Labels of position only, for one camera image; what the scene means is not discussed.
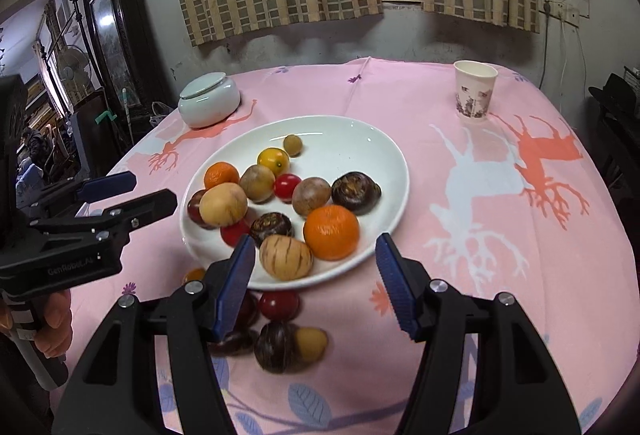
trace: human thumb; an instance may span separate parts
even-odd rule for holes
[[[13,325],[14,319],[11,317],[9,307],[4,304],[4,301],[0,300],[0,332],[8,332]]]

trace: jar lid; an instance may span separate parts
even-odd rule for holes
[[[191,98],[204,94],[216,85],[219,85],[225,78],[226,73],[224,72],[210,72],[209,74],[195,78],[180,92],[180,99],[190,100]]]

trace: plate rim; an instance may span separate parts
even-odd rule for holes
[[[398,227],[398,224],[400,223],[400,221],[402,219],[402,216],[404,216],[404,212],[406,210],[406,206],[407,206],[407,204],[409,202],[409,190],[410,190],[410,186],[411,186],[411,178],[410,178],[410,175],[409,175],[409,165],[407,164],[406,158],[404,157],[404,154],[402,153],[402,150],[398,146],[398,143],[396,143],[396,141],[394,141],[383,130],[380,130],[377,126],[371,125],[371,124],[366,123],[366,122],[361,121],[361,120],[357,120],[357,119],[354,119],[354,118],[349,118],[347,116],[334,116],[334,115],[331,115],[331,114],[309,114],[309,115],[305,115],[305,116],[294,116],[292,118],[284,118],[282,120],[277,120],[277,121],[274,121],[274,122],[271,122],[271,123],[264,123],[263,125],[256,126],[255,128],[247,130],[243,134],[240,134],[239,136],[234,137],[230,141],[228,141],[225,144],[223,144],[220,148],[218,148],[211,155],[209,155],[209,157],[207,157],[207,160],[209,160],[211,157],[213,157],[215,154],[217,154],[217,152],[219,152],[225,146],[231,144],[232,142],[236,141],[237,139],[240,139],[240,138],[244,137],[247,134],[250,134],[250,133],[254,132],[255,130],[260,130],[261,128],[266,128],[267,126],[277,125],[278,123],[284,123],[284,122],[289,122],[289,121],[294,121],[294,120],[299,120],[299,119],[305,119],[305,118],[331,118],[331,119],[338,119],[338,120],[344,120],[344,121],[349,121],[349,122],[355,122],[355,123],[359,123],[361,125],[369,126],[370,128],[373,128],[374,130],[376,130],[377,132],[379,132],[380,134],[385,136],[391,142],[391,144],[393,144],[393,146],[395,146],[396,150],[398,150],[398,152],[400,153],[400,157],[402,158],[402,168],[403,168],[404,173],[406,175],[406,188],[404,189],[404,194],[402,195],[402,200],[401,200],[401,203],[400,203],[400,208],[398,210],[398,213],[396,213],[396,215],[391,220],[391,223],[389,225],[388,231],[385,232],[385,233],[392,234],[395,231],[396,227]],[[196,261],[196,263],[201,263],[200,262],[200,257],[196,256],[194,254],[191,246],[186,241],[187,233],[186,233],[185,228],[184,228],[184,215],[185,214],[183,213],[183,209],[187,204],[187,200],[186,199],[188,197],[188,189],[193,184],[193,182],[194,182],[194,180],[196,178],[197,172],[204,165],[204,163],[207,162],[207,160],[205,160],[200,165],[200,167],[196,170],[196,172],[193,174],[193,176],[191,176],[191,179],[189,180],[189,182],[187,184],[187,187],[185,188],[184,193],[182,195],[182,198],[180,200],[180,216],[178,217],[178,222],[180,222],[180,236],[182,237],[182,243],[186,247],[187,252],[191,255],[191,257],[194,259],[194,261]],[[334,279],[334,278],[336,278],[338,276],[341,276],[341,275],[351,271],[352,269],[355,269],[357,266],[363,264],[369,258],[369,256],[371,256],[374,253],[374,251],[375,251],[375,242],[373,243],[373,246],[372,246],[372,249],[371,249],[370,252],[369,252],[369,250],[367,250],[367,251],[364,251],[362,253],[362,255],[361,255],[362,259],[358,259],[357,261],[350,260],[350,261],[348,261],[346,263],[342,263],[340,265],[337,265],[335,269],[332,269],[330,271],[326,271],[326,272],[323,272],[321,274],[316,274],[316,275],[313,275],[313,276],[305,276],[303,278],[296,279],[296,280],[274,281],[273,283],[265,283],[265,284],[252,283],[251,279],[249,279],[249,284],[247,285],[247,289],[248,290],[253,290],[253,291],[277,291],[277,290],[302,289],[302,288],[306,288],[306,287],[313,287],[313,286],[316,286],[316,285],[320,285],[320,284],[325,283],[325,282],[327,282],[327,281],[329,281],[331,279]],[[256,263],[260,263],[260,260],[258,259],[257,252],[258,252],[258,249],[256,249]]]

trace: dark wooden cabinet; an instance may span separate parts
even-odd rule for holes
[[[127,130],[124,98],[134,141],[151,129],[152,102],[175,105],[155,49],[143,0],[83,0],[87,27],[109,105]]]

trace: white deer print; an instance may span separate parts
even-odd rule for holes
[[[463,128],[467,145],[461,154],[447,139],[443,132],[434,125],[431,127],[439,133],[447,149],[453,155],[456,165],[449,172],[445,195],[449,208],[431,204],[431,212],[438,218],[449,238],[431,238],[424,246],[436,247],[435,261],[448,265],[452,278],[456,277],[460,258],[466,261],[469,276],[476,285],[476,292],[482,294],[482,284],[490,282],[498,266],[498,260],[489,250],[486,241],[495,238],[511,253],[516,261],[514,275],[525,276],[525,268],[529,263],[520,250],[504,235],[483,228],[482,224],[473,221],[473,198],[494,197],[498,195],[521,195],[526,183],[515,165],[524,167],[518,156],[518,149],[503,136],[490,130],[483,131],[500,139],[507,146],[507,159],[504,161],[474,161],[473,142],[468,128]],[[477,242],[477,250],[469,249],[468,241]]]

